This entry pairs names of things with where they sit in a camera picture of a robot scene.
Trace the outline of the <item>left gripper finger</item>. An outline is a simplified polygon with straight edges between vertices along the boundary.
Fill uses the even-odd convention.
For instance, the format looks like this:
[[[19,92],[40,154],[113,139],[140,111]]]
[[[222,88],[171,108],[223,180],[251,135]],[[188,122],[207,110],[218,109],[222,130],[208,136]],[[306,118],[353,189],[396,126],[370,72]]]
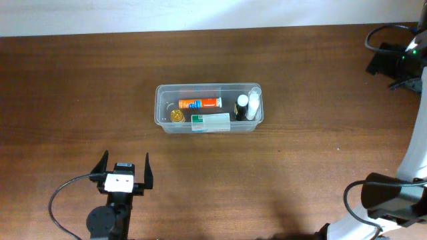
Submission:
[[[91,174],[105,173],[105,171],[107,169],[108,157],[109,157],[109,152],[108,152],[108,150],[105,150],[103,156],[101,157],[101,159],[99,160],[97,165],[92,169]]]
[[[145,156],[145,168],[144,168],[144,189],[153,189],[153,173],[149,164],[149,153]]]

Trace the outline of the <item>small gold-lid jar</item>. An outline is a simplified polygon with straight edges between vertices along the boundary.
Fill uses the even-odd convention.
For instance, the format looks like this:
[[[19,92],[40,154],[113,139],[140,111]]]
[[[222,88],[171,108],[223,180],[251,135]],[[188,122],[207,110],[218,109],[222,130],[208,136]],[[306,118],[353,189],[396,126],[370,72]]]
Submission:
[[[184,123],[185,115],[183,114],[183,111],[181,111],[180,109],[175,109],[171,111],[170,119],[172,123]]]

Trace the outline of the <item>white green medicine box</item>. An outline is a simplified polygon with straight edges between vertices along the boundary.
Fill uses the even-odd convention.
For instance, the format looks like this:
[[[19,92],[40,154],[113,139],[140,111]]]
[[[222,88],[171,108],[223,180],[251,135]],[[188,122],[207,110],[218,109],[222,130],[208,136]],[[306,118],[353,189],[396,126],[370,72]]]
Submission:
[[[191,130],[195,133],[228,132],[230,129],[229,113],[191,116]]]

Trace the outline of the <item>orange effervescent tablet tube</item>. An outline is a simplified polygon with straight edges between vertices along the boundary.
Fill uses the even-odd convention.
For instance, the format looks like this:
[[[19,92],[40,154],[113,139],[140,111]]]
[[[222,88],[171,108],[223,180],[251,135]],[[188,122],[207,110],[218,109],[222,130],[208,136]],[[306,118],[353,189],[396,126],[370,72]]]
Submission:
[[[178,106],[180,109],[221,108],[222,98],[182,99],[178,101]]]

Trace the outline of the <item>dark bottle white cap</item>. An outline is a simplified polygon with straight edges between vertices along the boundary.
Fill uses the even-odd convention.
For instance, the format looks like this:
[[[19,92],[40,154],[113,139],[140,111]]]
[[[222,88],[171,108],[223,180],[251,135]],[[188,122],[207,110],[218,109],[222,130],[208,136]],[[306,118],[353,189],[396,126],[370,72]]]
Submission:
[[[240,95],[234,105],[234,117],[236,121],[242,121],[248,109],[248,96]]]

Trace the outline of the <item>white squeeze bottle clear cap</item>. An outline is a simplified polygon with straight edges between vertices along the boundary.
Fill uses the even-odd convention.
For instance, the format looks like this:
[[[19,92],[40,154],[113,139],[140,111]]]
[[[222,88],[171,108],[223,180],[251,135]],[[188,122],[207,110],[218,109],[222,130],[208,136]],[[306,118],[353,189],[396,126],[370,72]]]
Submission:
[[[252,121],[260,106],[262,90],[259,87],[253,87],[248,93],[248,110],[246,119]]]

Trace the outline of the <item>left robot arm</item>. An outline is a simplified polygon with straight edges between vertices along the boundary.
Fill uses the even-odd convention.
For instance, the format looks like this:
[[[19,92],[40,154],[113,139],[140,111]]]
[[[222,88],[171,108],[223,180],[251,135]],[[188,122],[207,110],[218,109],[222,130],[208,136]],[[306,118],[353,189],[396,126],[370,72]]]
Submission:
[[[113,170],[108,171],[108,157],[106,151],[89,178],[97,184],[97,190],[107,196],[107,201],[89,213],[86,227],[91,239],[127,239],[133,198],[153,189],[153,173],[148,155],[145,156],[142,183],[135,182],[135,165],[132,163],[116,163]]]

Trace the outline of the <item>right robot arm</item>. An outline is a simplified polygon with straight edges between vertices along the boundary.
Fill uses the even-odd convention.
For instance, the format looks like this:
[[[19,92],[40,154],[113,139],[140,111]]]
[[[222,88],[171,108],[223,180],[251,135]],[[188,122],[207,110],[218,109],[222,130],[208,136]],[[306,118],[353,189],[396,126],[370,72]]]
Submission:
[[[383,239],[388,231],[426,223],[426,9],[416,28],[409,28],[413,40],[408,46],[382,43],[365,47],[375,53],[366,72],[393,79],[390,90],[405,87],[420,94],[414,130],[408,150],[395,177],[371,173],[349,184],[343,194],[348,214],[335,223],[325,224],[311,239]]]

